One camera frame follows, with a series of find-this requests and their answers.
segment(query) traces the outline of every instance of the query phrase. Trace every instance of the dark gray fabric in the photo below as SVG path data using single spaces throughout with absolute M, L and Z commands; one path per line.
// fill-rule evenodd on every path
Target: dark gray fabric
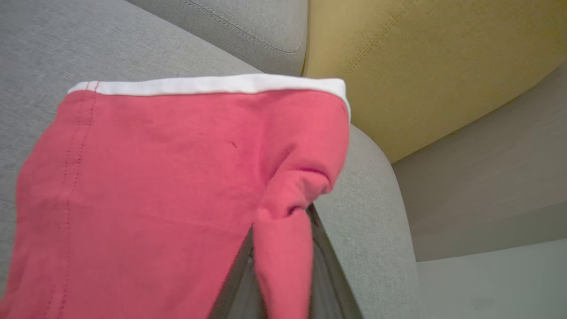
M 300 75 L 307 0 L 128 0 L 266 72 Z
M 309 319 L 362 319 L 338 258 L 313 204 L 305 210 L 313 234 Z M 266 304 L 255 273 L 254 232 L 240 247 L 207 319 L 264 319 Z
M 80 81 L 258 73 L 123 0 L 0 2 L 0 295 L 14 238 L 16 176 Z

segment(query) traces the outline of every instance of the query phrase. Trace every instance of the sofa cushion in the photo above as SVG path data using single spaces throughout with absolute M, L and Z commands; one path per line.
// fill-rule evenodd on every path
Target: sofa cushion
M 307 0 L 128 0 L 266 73 L 300 75 Z
M 16 176 L 80 81 L 258 73 L 123 0 L 0 2 L 0 296 L 14 238 Z

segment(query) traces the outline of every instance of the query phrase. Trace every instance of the upholstery seam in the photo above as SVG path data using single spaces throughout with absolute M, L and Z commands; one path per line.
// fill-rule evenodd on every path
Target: upholstery seam
M 65 305 L 67 304 L 67 293 L 68 293 L 68 289 L 69 289 L 69 271 L 70 271 L 70 263 L 71 263 L 71 197 L 73 196 L 73 193 L 75 193 L 75 189 L 77 187 L 77 180 L 79 179 L 79 175 L 81 173 L 81 163 L 82 163 L 82 157 L 83 157 L 83 148 L 84 148 L 84 144 L 87 140 L 87 136 L 88 133 L 91 130 L 91 126 L 92 126 L 92 115 L 94 113 L 94 109 L 95 109 L 95 104 L 96 104 L 96 89 L 99 87 L 99 83 L 96 83 L 95 86 L 95 90 L 94 90 L 94 97 L 93 97 L 93 101 L 92 101 L 92 106 L 91 106 L 91 111 L 90 114 L 88 116 L 88 126 L 86 129 L 86 132 L 84 133 L 83 136 L 83 140 L 81 142 L 81 145 L 79 146 L 79 153 L 78 153 L 78 162 L 77 162 L 77 172 L 75 173 L 75 180 L 73 181 L 73 186 L 71 188 L 71 191 L 69 192 L 69 196 L 67 196 L 67 201 L 66 201 L 66 221 L 67 221 L 67 238 L 66 238 L 66 258 L 67 258 L 67 265 L 65 268 L 65 279 L 64 279 L 64 288 L 63 288 L 63 297 L 61 298 L 61 303 L 59 305 L 59 314 L 57 315 L 57 319 L 63 319 L 63 311 L 65 310 Z
M 271 43 L 270 41 L 268 41 L 268 40 L 266 40 L 266 39 L 264 39 L 264 38 L 262 38 L 261 36 L 255 34 L 254 32 L 252 32 L 252 31 L 250 31 L 250 30 L 247 30 L 247 29 L 244 28 L 243 26 L 238 25 L 237 22 L 232 21 L 232 20 L 229 19 L 228 17 L 222 15 L 220 12 L 216 12 L 213 8 L 207 7 L 207 6 L 205 6 L 203 3 L 199 2 L 199 1 L 196 1 L 196 0 L 192 0 L 191 2 L 193 2 L 193 3 L 195 3 L 195 4 L 197 4 L 197 5 L 201 6 L 201 7 L 203 7 L 204 9 L 206 9 L 206 10 L 209 11 L 209 12 L 211 12 L 212 14 L 218 16 L 219 18 L 222 18 L 224 21 L 226 21 L 226 22 L 232 24 L 233 26 L 235 26 L 235 27 L 241 29 L 242 31 L 244 31 L 244 32 L 246 32 L 246 33 L 248 33 L 248 34 L 254 36 L 255 38 L 257 38 L 258 40 L 264 42 L 265 44 L 268 44 L 268 45 L 270 45 L 270 46 L 272 46 L 272 47 L 274 47 L 274 48 L 280 49 L 280 50 L 282 50 L 282 51 L 286 51 L 285 49 L 283 49 L 283 48 L 281 48 L 281 47 L 278 47 L 277 45 Z
M 385 27 L 382 29 L 382 31 L 378 34 L 376 34 L 374 36 L 373 39 L 371 39 L 366 46 L 362 49 L 362 52 L 360 52 L 354 59 L 351 60 L 351 62 L 347 65 L 347 67 L 345 68 L 344 71 L 342 71 L 339 75 L 339 77 L 344 77 L 346 76 L 348 73 L 350 73 L 370 52 L 370 49 L 373 48 L 376 43 L 382 39 L 384 37 L 384 35 L 386 35 L 386 33 L 392 29 L 394 26 L 396 26 L 396 23 L 404 16 L 404 14 L 406 12 L 408 12 L 410 9 L 412 9 L 413 7 L 415 7 L 415 4 L 417 3 L 418 0 L 412 0 L 410 2 L 406 2 L 406 4 L 404 5 L 404 7 L 402 8 L 401 11 L 399 11 L 397 13 L 396 16 L 394 16 L 393 19 L 391 19 L 390 21 L 388 21 L 385 25 Z
M 84 105 L 84 99 L 85 96 L 87 95 L 87 90 L 83 91 L 83 95 L 81 97 L 81 106 Z M 77 136 L 77 133 L 79 132 L 79 127 L 81 125 L 81 117 L 79 116 L 79 119 L 77 121 L 77 127 L 75 128 L 75 131 L 73 132 L 73 135 L 71 135 L 71 140 L 69 140 L 69 146 L 67 147 L 67 153 L 65 154 L 65 167 L 63 169 L 63 179 L 61 181 L 61 188 L 59 189 L 59 192 L 57 193 L 57 197 L 59 198 L 61 196 L 61 194 L 63 194 L 63 188 L 65 186 L 65 181 L 67 180 L 67 168 L 69 167 L 69 154 L 71 153 L 71 146 L 73 144 L 73 141 L 75 140 L 75 137 Z M 60 228 L 60 223 L 57 223 L 57 230 L 59 230 Z M 45 313 L 43 314 L 43 318 L 47 318 L 47 314 L 49 313 L 49 310 L 51 308 L 51 304 L 53 302 L 53 295 L 55 294 L 55 282 L 51 283 L 51 290 L 49 292 L 49 299 L 47 300 L 47 308 L 45 309 Z
M 181 0 L 182 2 L 185 2 L 186 4 L 190 5 L 191 7 L 197 9 L 198 11 L 203 12 L 204 14 L 206 14 L 207 16 L 209 16 L 210 18 L 213 18 L 214 20 L 216 20 L 217 22 L 225 25 L 226 27 L 228 27 L 230 30 L 246 37 L 247 40 L 252 40 L 253 42 L 257 42 L 258 44 L 260 44 L 262 47 L 269 49 L 271 51 L 274 51 L 277 54 L 280 55 L 296 55 L 298 53 L 298 51 L 303 47 L 304 45 L 304 41 L 301 41 L 301 43 L 299 44 L 299 46 L 295 49 L 293 49 L 292 51 L 286 51 L 284 49 L 275 47 L 272 44 L 269 44 L 267 41 L 264 42 L 263 39 L 259 39 L 256 35 L 254 35 L 253 33 L 251 34 L 251 32 L 246 31 L 242 28 L 240 28 L 238 25 L 235 25 L 229 21 L 227 21 L 226 19 L 221 18 L 218 14 L 211 12 L 210 10 L 206 9 L 203 6 L 200 6 L 190 0 Z

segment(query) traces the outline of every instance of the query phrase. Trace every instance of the yellow cushion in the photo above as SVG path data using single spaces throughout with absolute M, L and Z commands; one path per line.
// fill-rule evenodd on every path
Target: yellow cushion
M 566 0 L 311 0 L 304 75 L 346 81 L 353 124 L 395 162 L 567 57 Z

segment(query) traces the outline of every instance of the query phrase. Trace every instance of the sofa armrest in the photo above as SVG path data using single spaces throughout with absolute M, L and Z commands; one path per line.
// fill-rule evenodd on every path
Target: sofa armrest
M 315 207 L 364 318 L 418 318 L 417 265 L 396 177 L 353 125 L 335 189 Z

